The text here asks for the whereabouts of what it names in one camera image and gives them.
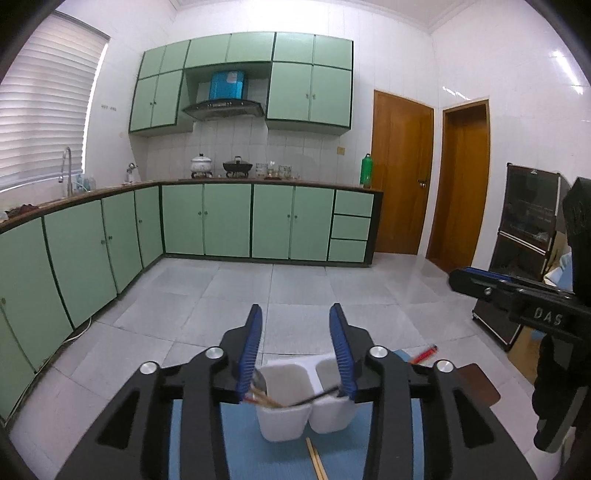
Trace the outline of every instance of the lower cabinet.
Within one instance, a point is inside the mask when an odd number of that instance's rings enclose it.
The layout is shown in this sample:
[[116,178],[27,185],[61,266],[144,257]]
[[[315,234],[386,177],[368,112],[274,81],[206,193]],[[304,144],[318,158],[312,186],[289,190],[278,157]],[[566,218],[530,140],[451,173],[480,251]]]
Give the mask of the lower cabinet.
[[203,255],[203,185],[163,185],[166,253]]
[[290,254],[291,185],[255,185],[252,207],[252,256],[287,260]]
[[74,327],[117,295],[107,252],[101,201],[45,216],[57,282]]
[[102,203],[109,259],[117,292],[121,293],[142,270],[135,226],[134,193],[106,197]]
[[4,320],[31,365],[39,369],[72,332],[51,273],[40,218],[0,235],[0,265]]
[[292,260],[326,261],[335,191],[296,187],[291,228]]
[[138,229],[139,251],[144,267],[162,255],[160,228],[160,190],[149,187],[134,191],[135,216]]
[[249,183],[203,186],[206,255],[250,257],[251,190]]
[[8,322],[0,314],[0,416],[7,418],[21,394],[35,377]]

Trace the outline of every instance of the bottle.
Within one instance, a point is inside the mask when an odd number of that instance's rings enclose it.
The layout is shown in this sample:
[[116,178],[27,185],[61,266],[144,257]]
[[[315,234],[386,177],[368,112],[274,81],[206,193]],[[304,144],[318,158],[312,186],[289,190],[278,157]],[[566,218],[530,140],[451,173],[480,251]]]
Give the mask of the bottle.
[[365,188],[369,188],[371,186],[371,173],[373,169],[374,161],[371,159],[371,155],[368,153],[361,161],[361,177],[359,178],[359,183]]

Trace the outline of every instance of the countertop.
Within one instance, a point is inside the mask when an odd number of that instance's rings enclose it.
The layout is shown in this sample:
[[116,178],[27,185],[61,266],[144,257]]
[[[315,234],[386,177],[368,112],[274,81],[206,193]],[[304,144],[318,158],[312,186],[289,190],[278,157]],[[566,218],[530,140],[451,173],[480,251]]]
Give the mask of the countertop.
[[63,198],[59,200],[53,200],[51,202],[45,202],[38,205],[38,209],[31,210],[30,212],[23,213],[22,215],[14,218],[4,220],[0,222],[0,233],[10,230],[18,225],[27,223],[30,220],[38,218],[43,215],[47,215],[64,208],[79,205],[81,203],[92,202],[93,200],[100,200],[104,197],[111,195],[117,195],[118,193],[131,192],[133,190],[143,189],[158,185],[181,185],[191,183],[255,183],[255,184],[267,184],[267,185],[295,185],[301,187],[321,187],[339,190],[350,190],[352,192],[364,192],[364,193],[382,193],[381,190],[376,189],[365,189],[363,187],[356,187],[353,185],[334,184],[334,183],[323,183],[320,181],[304,181],[304,180],[281,180],[281,179],[261,179],[261,178],[245,178],[245,179],[178,179],[178,180],[150,180],[142,181],[139,183],[123,184],[115,187],[107,187],[103,189],[92,190],[91,192],[81,193],[70,198]]

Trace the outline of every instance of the blue box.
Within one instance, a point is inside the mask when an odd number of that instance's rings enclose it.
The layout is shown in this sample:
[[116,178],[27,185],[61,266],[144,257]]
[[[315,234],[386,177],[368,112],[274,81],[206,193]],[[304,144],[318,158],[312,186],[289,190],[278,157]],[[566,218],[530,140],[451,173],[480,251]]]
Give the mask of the blue box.
[[244,72],[233,70],[231,72],[217,72],[212,76],[209,87],[209,99],[237,98],[242,99],[244,90]]

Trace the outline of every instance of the window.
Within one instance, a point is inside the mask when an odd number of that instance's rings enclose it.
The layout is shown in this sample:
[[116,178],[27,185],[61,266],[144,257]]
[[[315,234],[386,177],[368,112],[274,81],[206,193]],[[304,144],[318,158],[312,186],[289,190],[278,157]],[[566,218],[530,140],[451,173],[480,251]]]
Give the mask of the window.
[[92,93],[108,40],[58,12],[27,40],[0,84],[0,190],[57,177],[66,147],[72,172],[83,171]]

